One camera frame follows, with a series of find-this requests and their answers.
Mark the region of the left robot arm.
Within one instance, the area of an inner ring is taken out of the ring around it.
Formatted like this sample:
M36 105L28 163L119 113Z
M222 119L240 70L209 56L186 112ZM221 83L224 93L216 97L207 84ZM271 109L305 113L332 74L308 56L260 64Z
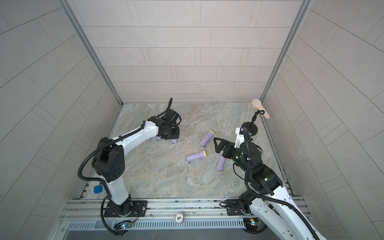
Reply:
M177 140L180 136L182 118L171 109L172 101L169 100L164 112L143 121L138 128L114 139L102 138L97 149L83 160L78 169L80 180L102 184L110 206L119 216L128 216L133 208L132 198L123 181L127 153L154 137Z

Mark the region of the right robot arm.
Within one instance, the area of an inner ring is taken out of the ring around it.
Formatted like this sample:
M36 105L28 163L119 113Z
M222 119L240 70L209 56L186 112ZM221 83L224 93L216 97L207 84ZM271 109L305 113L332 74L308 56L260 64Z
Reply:
M281 240L325 239L295 204L278 175L263 163L258 145L242 141L236 146L220 138L214 138L214 145L218 154L245 172L247 190L239 200L246 213L260 219Z

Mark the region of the black round stand base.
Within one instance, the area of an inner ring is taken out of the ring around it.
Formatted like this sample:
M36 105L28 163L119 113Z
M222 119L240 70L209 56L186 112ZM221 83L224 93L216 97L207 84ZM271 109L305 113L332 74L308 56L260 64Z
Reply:
M258 127L252 122L243 123L242 128L247 128L252 136L255 136L258 133Z

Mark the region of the beige microphone on stand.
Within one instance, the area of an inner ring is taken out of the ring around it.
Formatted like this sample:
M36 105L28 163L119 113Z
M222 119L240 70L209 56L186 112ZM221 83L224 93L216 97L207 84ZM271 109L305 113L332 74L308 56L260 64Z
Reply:
M261 114L264 116L265 119L269 119L270 115L266 111L266 109L263 107L262 102L259 99L253 99L252 100L252 106Z

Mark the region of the right circuit board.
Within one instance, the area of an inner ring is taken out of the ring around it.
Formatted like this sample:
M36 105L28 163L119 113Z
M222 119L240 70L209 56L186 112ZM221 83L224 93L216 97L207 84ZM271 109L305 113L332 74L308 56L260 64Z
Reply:
M256 219L243 219L245 231L247 233L258 233L263 229L263 222Z

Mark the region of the circuit board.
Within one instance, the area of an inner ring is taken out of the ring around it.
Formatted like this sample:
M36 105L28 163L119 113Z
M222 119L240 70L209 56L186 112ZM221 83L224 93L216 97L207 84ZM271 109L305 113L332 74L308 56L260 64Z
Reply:
M114 230L116 231L126 231L132 227L134 223L132 221L122 221L118 222L114 226Z
M263 229L263 222L256 219L243 219L245 231L247 233L258 233Z

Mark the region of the blue hexagonal piece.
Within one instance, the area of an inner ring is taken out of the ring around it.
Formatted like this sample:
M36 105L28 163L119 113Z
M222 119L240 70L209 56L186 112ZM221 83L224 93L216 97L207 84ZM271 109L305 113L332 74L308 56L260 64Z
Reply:
M94 194L100 194L103 192L103 186L102 185L96 185L93 188L93 193Z

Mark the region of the left circuit board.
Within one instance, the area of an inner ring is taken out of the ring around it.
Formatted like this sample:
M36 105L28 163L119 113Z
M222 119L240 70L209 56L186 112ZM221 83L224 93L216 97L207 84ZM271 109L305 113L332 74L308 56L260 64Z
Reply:
M126 231L132 227L134 223L132 221L122 221L118 222L114 226L114 230L116 231Z

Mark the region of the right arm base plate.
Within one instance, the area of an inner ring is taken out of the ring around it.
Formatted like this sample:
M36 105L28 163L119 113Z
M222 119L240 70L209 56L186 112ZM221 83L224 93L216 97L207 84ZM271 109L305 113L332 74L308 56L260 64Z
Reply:
M220 206L227 210L228 216L249 216L251 215L250 207L244 200L225 200Z

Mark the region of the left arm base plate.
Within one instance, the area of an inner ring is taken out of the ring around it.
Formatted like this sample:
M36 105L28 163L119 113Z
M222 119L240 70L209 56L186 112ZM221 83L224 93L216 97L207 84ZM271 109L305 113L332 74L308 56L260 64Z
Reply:
M144 217L147 210L147 201L128 201L118 206L114 202L108 202L104 208L104 217Z

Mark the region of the aluminium rail frame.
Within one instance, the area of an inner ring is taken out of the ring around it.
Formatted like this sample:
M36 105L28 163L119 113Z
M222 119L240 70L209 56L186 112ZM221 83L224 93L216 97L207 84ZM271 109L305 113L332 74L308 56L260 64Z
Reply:
M309 215L306 203L302 197L292 197L295 204L304 213ZM225 201L223 198L190 198L190 199L134 199L133 201L147 201L147 210L144 217L104 217L104 208L109 201L102 200L71 200L68 201L63 212L59 216L61 221L96 221L105 220L109 224L113 221L132 221L140 225L144 221L157 223L168 221L176 225L175 215L182 213L184 222L182 224L195 224L197 226L211 225L242 225L243 219L256 219L249 216L228 216L227 210L220 206Z

